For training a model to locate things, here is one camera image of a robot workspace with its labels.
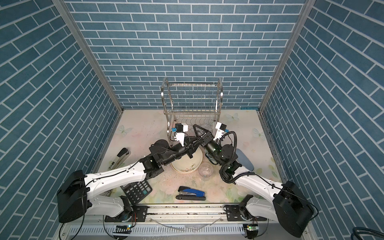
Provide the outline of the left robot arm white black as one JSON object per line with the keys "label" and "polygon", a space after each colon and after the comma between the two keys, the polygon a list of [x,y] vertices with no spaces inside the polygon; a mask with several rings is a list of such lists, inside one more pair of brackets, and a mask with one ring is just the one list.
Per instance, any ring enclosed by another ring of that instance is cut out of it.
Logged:
{"label": "left robot arm white black", "polygon": [[136,163],[115,170],[85,174],[82,170],[72,172],[57,191],[60,223],[69,223],[85,215],[117,217],[131,208],[127,198],[111,198],[102,193],[157,177],[163,167],[188,155],[190,158],[199,148],[196,137],[184,144],[170,146],[166,140],[158,140],[150,146],[150,154]]}

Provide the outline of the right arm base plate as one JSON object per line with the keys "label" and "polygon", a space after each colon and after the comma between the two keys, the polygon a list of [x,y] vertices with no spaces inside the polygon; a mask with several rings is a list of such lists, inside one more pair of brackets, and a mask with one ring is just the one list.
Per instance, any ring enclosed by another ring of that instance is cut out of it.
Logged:
{"label": "right arm base plate", "polygon": [[267,221],[267,218],[264,217],[254,217],[252,216],[245,206],[243,205],[224,205],[223,207],[226,215],[227,221],[229,222],[239,222],[239,221]]}

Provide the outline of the clear glass cup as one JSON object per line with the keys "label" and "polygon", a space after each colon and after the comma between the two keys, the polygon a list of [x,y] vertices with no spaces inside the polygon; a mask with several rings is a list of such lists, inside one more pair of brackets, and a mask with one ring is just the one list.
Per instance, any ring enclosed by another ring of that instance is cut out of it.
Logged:
{"label": "clear glass cup", "polygon": [[203,179],[207,179],[213,175],[214,168],[211,164],[202,163],[198,168],[198,172]]}

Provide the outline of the white plate with painted design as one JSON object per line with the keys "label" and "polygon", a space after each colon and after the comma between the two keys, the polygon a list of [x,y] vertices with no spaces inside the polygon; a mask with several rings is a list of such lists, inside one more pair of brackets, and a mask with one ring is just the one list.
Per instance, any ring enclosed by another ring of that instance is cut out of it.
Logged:
{"label": "white plate with painted design", "polygon": [[180,174],[189,174],[196,171],[203,162],[203,152],[198,148],[193,157],[189,158],[188,155],[181,157],[179,160],[175,160],[171,163],[173,169]]}

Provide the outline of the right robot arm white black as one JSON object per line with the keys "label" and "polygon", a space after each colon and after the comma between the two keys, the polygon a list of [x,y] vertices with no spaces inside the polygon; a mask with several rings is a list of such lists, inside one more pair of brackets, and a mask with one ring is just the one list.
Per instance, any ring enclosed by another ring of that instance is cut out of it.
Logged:
{"label": "right robot arm white black", "polygon": [[251,190],[272,205],[266,218],[279,224],[292,236],[300,238],[308,223],[319,213],[302,191],[291,181],[279,183],[268,180],[238,162],[237,135],[223,132],[222,137],[233,136],[231,144],[221,145],[222,138],[198,125],[193,126],[197,141],[220,166],[219,175],[227,184],[235,184]]}

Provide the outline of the steel two-tier dish rack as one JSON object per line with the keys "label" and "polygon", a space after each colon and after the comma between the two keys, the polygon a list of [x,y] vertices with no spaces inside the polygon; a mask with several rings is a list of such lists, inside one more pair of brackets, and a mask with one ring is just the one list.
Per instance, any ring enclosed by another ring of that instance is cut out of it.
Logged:
{"label": "steel two-tier dish rack", "polygon": [[194,136],[193,125],[199,125],[216,134],[216,124],[220,120],[223,104],[223,83],[215,82],[176,82],[163,79],[161,98],[167,119],[167,138],[170,145],[176,141],[173,128],[176,124],[188,125],[187,134]]}

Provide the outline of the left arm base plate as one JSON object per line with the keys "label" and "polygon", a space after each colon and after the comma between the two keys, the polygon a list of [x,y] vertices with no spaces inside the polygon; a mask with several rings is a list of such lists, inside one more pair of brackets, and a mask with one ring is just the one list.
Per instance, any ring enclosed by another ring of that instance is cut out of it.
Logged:
{"label": "left arm base plate", "polygon": [[105,216],[104,221],[107,223],[140,223],[146,220],[147,212],[147,206],[132,206],[128,210],[124,210],[117,217]]}

